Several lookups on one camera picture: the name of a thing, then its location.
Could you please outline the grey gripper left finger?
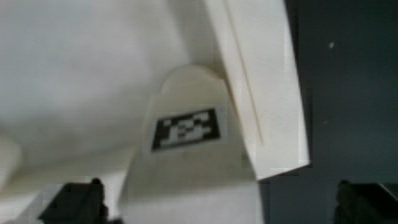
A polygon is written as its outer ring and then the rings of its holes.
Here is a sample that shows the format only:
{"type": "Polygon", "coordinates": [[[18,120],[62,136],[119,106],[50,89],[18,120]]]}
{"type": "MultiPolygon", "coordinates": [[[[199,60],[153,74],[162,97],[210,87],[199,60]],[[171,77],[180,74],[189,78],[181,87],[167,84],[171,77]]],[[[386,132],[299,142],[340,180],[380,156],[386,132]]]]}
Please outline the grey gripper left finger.
{"type": "Polygon", "coordinates": [[[23,213],[23,224],[107,224],[105,185],[98,178],[43,190],[23,213]]]}

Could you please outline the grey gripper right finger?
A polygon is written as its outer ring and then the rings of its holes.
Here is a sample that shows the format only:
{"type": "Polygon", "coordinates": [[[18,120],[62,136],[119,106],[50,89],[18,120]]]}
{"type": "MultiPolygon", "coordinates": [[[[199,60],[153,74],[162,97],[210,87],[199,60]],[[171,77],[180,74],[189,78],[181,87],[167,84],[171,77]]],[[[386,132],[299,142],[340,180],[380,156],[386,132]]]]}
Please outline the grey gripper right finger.
{"type": "Polygon", "coordinates": [[[398,224],[398,183],[338,184],[333,224],[398,224]]]}

